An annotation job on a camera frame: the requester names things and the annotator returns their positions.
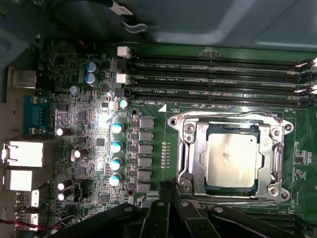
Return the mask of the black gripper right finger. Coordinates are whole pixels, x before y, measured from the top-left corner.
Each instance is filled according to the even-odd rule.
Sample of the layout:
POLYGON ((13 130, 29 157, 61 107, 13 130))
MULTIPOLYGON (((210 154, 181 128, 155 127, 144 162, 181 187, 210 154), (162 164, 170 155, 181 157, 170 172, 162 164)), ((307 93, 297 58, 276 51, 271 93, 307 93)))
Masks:
POLYGON ((267 222, 226 207, 203 210, 199 203, 182 199, 175 181, 170 182, 170 201, 191 238, 295 238, 267 222))

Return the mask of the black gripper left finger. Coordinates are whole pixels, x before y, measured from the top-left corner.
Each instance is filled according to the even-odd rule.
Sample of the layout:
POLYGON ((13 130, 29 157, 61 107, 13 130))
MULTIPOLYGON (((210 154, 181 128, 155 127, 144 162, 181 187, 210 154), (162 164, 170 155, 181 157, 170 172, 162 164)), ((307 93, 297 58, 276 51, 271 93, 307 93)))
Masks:
POLYGON ((123 203, 52 234, 53 238, 166 238, 169 181, 159 183, 159 199, 141 208, 123 203))

